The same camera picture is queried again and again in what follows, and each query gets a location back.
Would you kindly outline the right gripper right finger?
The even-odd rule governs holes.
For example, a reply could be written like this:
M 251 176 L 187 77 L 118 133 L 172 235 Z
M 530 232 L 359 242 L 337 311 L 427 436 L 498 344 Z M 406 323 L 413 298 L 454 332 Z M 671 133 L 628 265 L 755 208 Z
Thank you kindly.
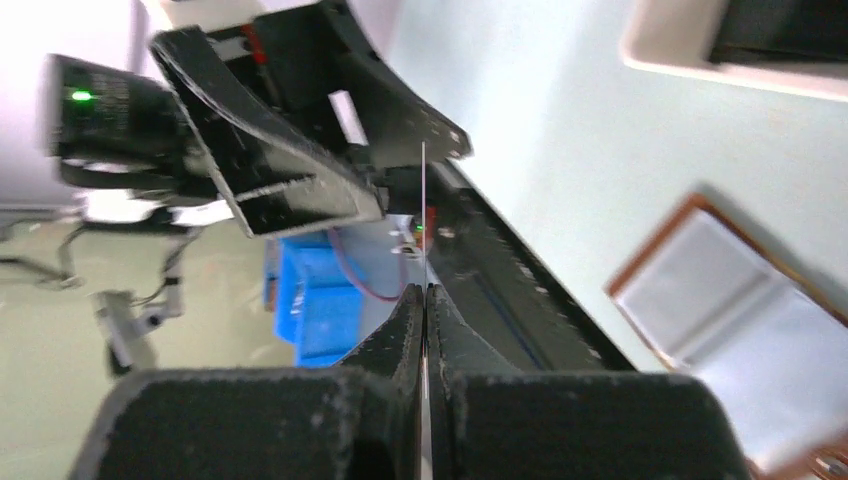
M 747 479 L 723 408 L 699 380 L 523 372 L 440 285 L 425 304 L 437 479 Z

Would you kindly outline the brown leather card holder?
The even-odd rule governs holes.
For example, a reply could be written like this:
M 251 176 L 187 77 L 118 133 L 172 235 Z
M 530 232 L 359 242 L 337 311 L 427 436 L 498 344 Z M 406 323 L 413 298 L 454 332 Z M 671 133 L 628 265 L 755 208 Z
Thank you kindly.
M 847 317 L 705 195 L 606 292 L 659 361 L 720 400 L 755 478 L 846 477 Z

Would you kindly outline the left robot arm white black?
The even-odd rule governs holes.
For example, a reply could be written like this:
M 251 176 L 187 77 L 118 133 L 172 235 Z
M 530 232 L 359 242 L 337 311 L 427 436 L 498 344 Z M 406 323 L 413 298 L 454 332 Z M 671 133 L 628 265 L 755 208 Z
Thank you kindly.
M 467 133 L 382 60 L 345 1 L 149 1 L 162 82 L 52 55 L 43 130 L 62 180 L 173 206 L 226 202 L 250 237 L 417 209 Z

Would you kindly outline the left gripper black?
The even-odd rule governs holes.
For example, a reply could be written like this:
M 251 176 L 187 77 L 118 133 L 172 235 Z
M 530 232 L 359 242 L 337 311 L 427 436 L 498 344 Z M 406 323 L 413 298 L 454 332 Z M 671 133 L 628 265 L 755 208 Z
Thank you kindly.
M 470 137 L 382 60 L 346 1 L 270 12 L 185 1 L 150 51 L 249 237 L 383 218 L 398 168 L 462 159 Z

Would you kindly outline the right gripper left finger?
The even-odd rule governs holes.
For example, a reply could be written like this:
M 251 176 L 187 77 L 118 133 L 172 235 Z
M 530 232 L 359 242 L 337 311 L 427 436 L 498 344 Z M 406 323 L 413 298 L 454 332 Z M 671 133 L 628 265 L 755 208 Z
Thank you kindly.
M 104 399 L 73 479 L 416 479 L 424 293 L 328 368 L 146 370 Z

